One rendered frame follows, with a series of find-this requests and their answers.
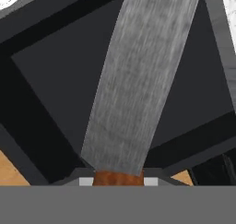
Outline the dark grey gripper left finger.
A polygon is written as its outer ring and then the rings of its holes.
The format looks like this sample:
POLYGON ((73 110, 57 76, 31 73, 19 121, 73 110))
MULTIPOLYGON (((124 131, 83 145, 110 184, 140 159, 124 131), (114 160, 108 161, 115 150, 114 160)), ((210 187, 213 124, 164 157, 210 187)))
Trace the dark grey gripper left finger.
POLYGON ((53 183, 53 185, 90 186, 93 183, 94 170, 89 168, 75 169, 68 177, 53 183))

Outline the black glossy object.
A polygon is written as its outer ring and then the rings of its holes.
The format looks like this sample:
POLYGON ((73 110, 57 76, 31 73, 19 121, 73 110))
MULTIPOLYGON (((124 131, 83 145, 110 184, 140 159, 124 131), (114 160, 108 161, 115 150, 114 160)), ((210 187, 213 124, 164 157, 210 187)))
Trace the black glossy object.
POLYGON ((236 186, 236 149, 194 166, 189 173, 194 185, 236 186))

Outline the brown-handled grey kitchen knife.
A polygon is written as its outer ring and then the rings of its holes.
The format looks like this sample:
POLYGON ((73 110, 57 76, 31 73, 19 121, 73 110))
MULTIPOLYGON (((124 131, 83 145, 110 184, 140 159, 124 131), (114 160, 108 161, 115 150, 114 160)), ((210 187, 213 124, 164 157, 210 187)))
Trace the brown-handled grey kitchen knife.
POLYGON ((81 150, 96 186, 141 186, 198 0, 124 0, 81 150))

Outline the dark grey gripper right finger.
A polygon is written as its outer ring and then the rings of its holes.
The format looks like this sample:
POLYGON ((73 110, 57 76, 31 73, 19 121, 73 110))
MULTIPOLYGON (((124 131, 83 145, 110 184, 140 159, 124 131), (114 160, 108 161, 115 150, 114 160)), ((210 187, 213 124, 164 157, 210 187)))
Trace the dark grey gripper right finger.
POLYGON ((162 169, 159 168, 145 168, 144 169, 144 181, 145 184, 153 185, 185 185, 185 183, 174 180, 170 176, 164 173, 162 169))

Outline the dark grey cupboard door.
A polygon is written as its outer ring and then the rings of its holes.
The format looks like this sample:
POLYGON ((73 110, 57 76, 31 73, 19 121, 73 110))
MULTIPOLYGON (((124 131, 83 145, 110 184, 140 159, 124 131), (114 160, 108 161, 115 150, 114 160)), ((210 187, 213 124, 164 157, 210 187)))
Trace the dark grey cupboard door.
MULTIPOLYGON (((94 170, 81 150, 123 2, 33 0, 0 18, 0 125, 47 183, 94 170)), ((198 0, 143 170, 189 173, 233 149, 236 110, 207 0, 198 0)))

